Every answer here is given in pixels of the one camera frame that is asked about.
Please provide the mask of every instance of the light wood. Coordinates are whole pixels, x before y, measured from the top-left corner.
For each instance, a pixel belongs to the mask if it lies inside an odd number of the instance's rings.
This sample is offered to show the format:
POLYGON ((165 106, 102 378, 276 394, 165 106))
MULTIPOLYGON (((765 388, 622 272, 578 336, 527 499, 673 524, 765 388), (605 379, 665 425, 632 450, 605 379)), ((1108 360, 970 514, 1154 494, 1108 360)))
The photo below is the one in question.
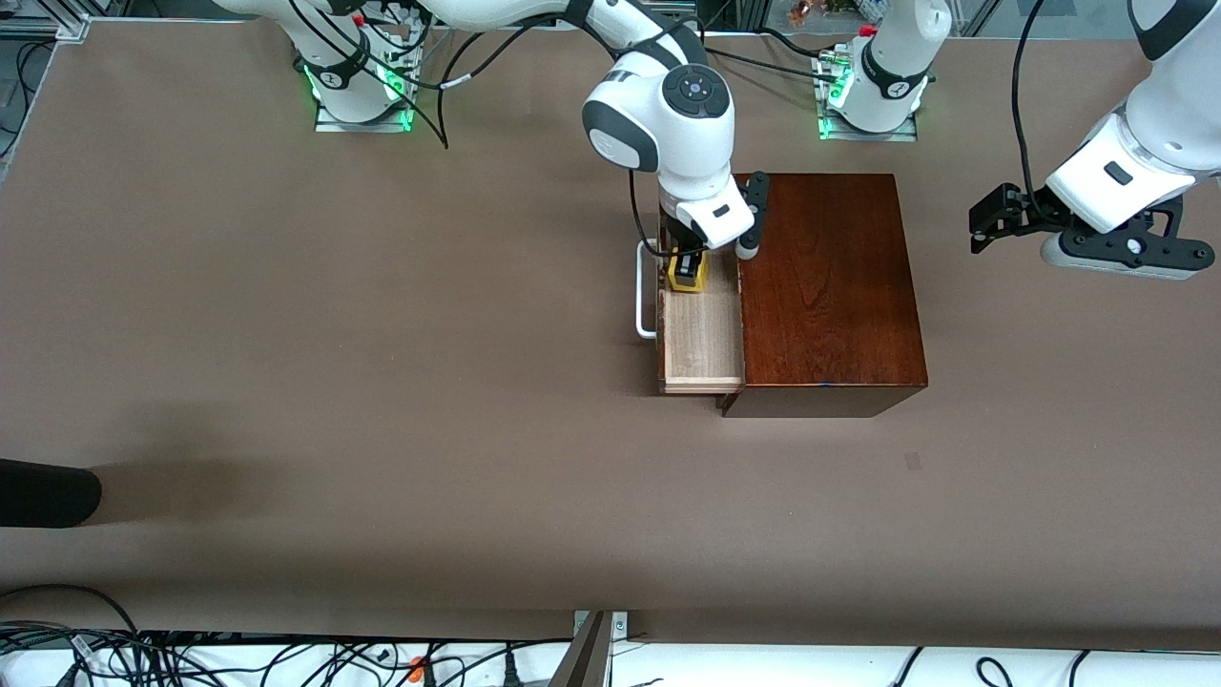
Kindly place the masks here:
POLYGON ((713 251, 702 293, 672 290, 658 270, 658 355, 664 394, 734 394, 742 388, 742 310, 737 255, 713 251))

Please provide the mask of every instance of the brown table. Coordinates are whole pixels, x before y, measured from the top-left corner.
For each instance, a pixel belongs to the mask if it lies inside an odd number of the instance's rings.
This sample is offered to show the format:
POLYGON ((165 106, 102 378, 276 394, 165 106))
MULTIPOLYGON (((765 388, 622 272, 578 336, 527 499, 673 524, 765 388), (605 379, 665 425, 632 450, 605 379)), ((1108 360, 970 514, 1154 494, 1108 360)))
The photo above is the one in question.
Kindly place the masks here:
MULTIPOLYGON (((718 63, 737 170, 895 174, 929 370, 877 420, 726 421, 658 397, 632 331, 585 37, 454 90, 444 153, 313 133, 274 26, 95 24, 0 190, 0 455, 107 466, 123 508, 0 533, 0 581, 150 627, 563 635, 610 606, 665 639, 1221 648, 1221 270, 968 253, 1018 176, 1012 49, 947 44, 916 144, 821 142, 808 83, 718 63)), ((1037 172, 1145 73, 1134 43, 1033 44, 1037 172)), ((1221 238, 1216 188, 1188 212, 1221 238)), ((13 613, 50 609, 114 622, 13 613)))

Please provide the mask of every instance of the wooden box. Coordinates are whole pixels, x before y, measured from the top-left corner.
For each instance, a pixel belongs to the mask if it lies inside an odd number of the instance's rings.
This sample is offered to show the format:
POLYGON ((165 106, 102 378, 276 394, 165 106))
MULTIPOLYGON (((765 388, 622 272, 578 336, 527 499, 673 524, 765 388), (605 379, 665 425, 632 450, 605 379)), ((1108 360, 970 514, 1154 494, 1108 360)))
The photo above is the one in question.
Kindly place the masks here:
POLYGON ((928 386, 890 174, 772 174, 752 260, 709 255, 703 293, 658 287, 667 394, 725 417, 873 417, 928 386))

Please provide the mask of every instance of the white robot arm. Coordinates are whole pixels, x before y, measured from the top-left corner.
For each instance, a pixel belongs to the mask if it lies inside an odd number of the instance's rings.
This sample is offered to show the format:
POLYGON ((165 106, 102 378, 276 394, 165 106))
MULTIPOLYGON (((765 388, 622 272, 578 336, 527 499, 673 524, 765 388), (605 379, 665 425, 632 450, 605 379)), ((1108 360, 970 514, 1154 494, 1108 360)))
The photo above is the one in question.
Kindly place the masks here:
MULTIPOLYGON (((217 0, 270 17, 288 33, 306 67, 324 76, 320 99, 344 121, 369 121, 394 105, 369 68, 368 34, 347 17, 355 0, 217 0)), ((485 32, 529 17, 563 13, 623 51, 581 110, 593 149, 630 170, 656 172, 668 218, 705 248, 725 245, 755 225, 730 176, 734 101, 686 26, 673 26, 637 0, 424 0, 457 29, 485 32)))
POLYGON ((1177 231, 1182 193, 1221 173, 1221 0, 1128 0, 1128 13, 1153 72, 1045 188, 1001 184, 972 207, 973 253, 1053 231, 1042 255, 1057 266, 1181 279, 1212 265, 1208 243, 1177 231))
POLYGON ((945 0, 894 0, 875 35, 850 43, 852 79, 830 106, 861 131, 897 128, 919 106, 952 18, 945 0))

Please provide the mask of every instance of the drawer handle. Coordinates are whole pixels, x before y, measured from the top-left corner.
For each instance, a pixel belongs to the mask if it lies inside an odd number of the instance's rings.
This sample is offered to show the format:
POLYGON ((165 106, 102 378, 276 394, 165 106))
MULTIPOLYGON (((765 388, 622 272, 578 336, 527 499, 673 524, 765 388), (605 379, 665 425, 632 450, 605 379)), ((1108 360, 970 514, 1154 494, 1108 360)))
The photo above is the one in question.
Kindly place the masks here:
MULTIPOLYGON (((651 245, 651 246, 653 246, 656 249, 657 248, 657 240, 653 239, 653 238, 648 238, 647 239, 647 245, 651 245)), ((647 251, 645 250, 645 248, 646 248, 646 242, 645 240, 641 240, 640 243, 636 244, 636 333, 639 333, 641 338, 653 339, 653 338, 657 338, 657 331, 651 331, 651 329, 645 328, 645 311, 643 311, 643 309, 645 309, 645 292, 643 292, 643 276, 642 276, 642 272, 645 271, 645 255, 647 254, 647 251)), ((656 271, 656 267, 657 267, 656 260, 657 260, 657 257, 653 257, 653 260, 654 260, 653 268, 656 271)), ((656 275, 654 275, 653 282, 656 282, 656 281, 657 279, 656 279, 656 275)))

